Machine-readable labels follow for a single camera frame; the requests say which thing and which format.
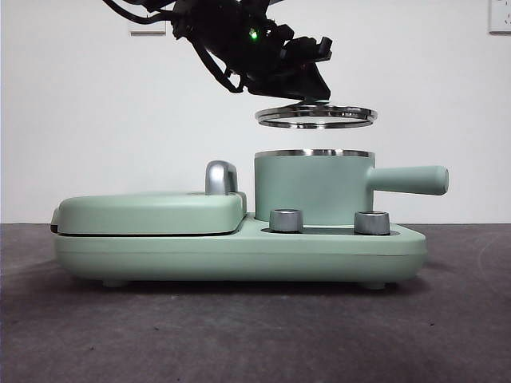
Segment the metal lid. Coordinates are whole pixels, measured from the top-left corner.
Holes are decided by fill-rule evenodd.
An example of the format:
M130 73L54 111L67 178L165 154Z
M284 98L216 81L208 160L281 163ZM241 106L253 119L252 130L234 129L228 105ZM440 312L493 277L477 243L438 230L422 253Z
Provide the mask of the metal lid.
M373 152L362 152L360 150L343 149L292 149L272 150L270 152L259 152L255 154L260 157L284 157L284 156L345 156L345 157L374 157Z
M255 118L261 125L276 128L339 129L372 125L378 114L370 109L335 106L319 100L261 110Z

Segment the electrical socket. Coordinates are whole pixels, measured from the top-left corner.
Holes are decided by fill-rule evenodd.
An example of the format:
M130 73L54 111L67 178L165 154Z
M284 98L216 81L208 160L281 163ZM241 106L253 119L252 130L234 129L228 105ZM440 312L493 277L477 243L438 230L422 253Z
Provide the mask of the electrical socket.
M136 16L148 18L151 14L143 6L129 6L129 11ZM132 35L162 35L167 33L167 22L155 22L154 24L137 24L135 22L128 22L129 32Z
M489 32L511 34L511 0L489 1Z

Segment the robotic arm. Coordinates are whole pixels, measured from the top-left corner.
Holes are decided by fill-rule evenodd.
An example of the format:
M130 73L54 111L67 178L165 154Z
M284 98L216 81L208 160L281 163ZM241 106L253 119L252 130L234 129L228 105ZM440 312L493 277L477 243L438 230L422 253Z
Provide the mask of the robotic arm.
M169 21L177 39L189 40L208 71L232 93L296 100L328 100L330 90L316 62L331 58L332 40L294 38L286 24L267 18L267 8L282 0L124 0L156 13L142 18L114 0L103 0L120 16L139 24ZM174 4L172 10L163 7ZM213 60L226 65L222 70ZM240 76L235 85L230 76Z

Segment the mint green appliance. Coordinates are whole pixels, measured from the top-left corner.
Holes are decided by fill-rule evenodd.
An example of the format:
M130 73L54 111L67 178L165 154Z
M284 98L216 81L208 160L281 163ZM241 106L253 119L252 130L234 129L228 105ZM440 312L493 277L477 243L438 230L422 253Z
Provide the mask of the mint green appliance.
M413 278L426 258L426 239L373 212L373 190L442 194L447 171L378 170L374 155L364 153L258 155L255 214L247 213L246 196L237 190L236 168L224 161L208 165L203 192L67 199L52 219L57 260L70 273L105 286L140 280L332 281L381 289ZM311 169L315 176L307 179ZM292 188L284 187L300 174ZM306 189L307 182L333 176L352 187L331 184L331 195L321 195L319 184Z

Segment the appliance base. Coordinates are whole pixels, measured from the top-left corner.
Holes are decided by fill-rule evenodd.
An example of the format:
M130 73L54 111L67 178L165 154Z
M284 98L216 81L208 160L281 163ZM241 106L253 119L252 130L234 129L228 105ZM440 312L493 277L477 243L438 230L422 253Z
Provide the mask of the appliance base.
M120 287L130 281L359 282L369 289L413 278L426 258L424 235L391 225L393 235L277 234L247 215L226 235L55 235L70 273Z

